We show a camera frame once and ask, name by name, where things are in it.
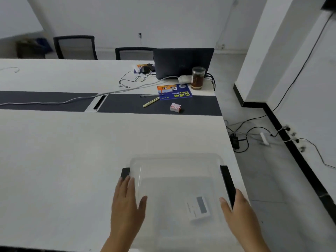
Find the clear plastic container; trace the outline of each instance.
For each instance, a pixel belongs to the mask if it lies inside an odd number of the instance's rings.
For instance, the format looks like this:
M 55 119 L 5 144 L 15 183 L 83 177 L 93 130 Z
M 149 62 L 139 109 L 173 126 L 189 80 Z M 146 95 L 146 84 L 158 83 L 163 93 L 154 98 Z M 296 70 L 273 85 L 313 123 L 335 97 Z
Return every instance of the clear plastic container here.
M 191 88 L 200 90 L 203 86 L 205 76 L 205 68 L 197 66 L 192 69 Z
M 137 202 L 148 196 L 146 218 L 132 247 L 145 251 L 223 251 L 240 247 L 225 221 L 229 201 L 217 154 L 152 155 L 130 163 Z

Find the office chair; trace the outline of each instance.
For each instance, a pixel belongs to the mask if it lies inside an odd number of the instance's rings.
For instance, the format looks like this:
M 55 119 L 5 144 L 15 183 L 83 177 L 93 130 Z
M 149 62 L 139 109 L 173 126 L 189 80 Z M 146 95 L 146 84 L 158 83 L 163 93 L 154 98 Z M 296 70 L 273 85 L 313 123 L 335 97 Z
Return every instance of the office chair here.
M 143 47 L 116 48 L 116 60 L 154 60 L 153 49 Z
M 59 59 L 98 60 L 94 36 L 73 35 L 54 37 L 54 44 Z

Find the finger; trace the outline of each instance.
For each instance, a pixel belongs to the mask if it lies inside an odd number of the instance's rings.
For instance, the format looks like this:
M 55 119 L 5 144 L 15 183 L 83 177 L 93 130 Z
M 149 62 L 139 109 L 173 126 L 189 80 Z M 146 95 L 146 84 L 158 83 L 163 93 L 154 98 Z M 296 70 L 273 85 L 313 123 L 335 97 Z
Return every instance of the finger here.
M 225 217 L 226 221 L 228 221 L 231 214 L 232 214 L 230 206 L 229 206 L 228 202 L 223 197 L 221 197 L 219 199 L 219 201 L 220 201 L 220 207 L 222 208 L 224 217 Z
M 121 184 L 118 197 L 126 197 L 128 182 L 130 178 L 130 176 L 127 176 Z
M 145 195 L 144 197 L 141 198 L 138 208 L 140 216 L 143 218 L 143 220 L 145 219 L 146 215 L 146 206 L 147 206 L 147 196 Z
M 113 202 L 118 198 L 119 195 L 119 190 L 120 190 L 120 186 L 122 183 L 122 177 L 119 178 L 117 185 L 115 186 L 115 190 L 114 190 L 114 196 L 113 196 Z
M 236 188 L 236 197 L 234 199 L 235 202 L 245 202 L 246 199 L 243 195 L 243 193 L 241 192 L 241 190 Z
M 134 178 L 131 178 L 128 183 L 127 194 L 126 197 L 135 200 L 135 181 Z

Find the white table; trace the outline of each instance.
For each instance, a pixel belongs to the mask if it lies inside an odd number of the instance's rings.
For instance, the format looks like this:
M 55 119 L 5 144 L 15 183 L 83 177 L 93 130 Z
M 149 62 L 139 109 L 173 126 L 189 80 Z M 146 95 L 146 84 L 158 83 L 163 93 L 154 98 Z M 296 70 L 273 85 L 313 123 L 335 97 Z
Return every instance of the white table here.
M 149 62 L 0 59 L 0 69 L 20 68 L 0 72 L 0 91 L 104 93 L 119 89 L 132 64 Z M 127 93 L 155 94 L 156 86 Z M 208 82 L 192 94 L 214 91 Z M 100 251 L 116 181 L 135 155 L 216 153 L 247 197 L 222 116 L 0 110 L 0 117 L 1 246 Z

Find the jar lid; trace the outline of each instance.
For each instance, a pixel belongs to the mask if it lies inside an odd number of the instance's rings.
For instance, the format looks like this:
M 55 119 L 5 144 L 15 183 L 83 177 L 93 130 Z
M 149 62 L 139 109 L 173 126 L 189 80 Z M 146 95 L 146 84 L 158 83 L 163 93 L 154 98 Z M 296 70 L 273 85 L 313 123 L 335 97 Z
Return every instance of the jar lid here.
M 204 74 L 205 73 L 205 68 L 201 66 L 196 66 L 192 69 L 192 72 L 194 74 Z

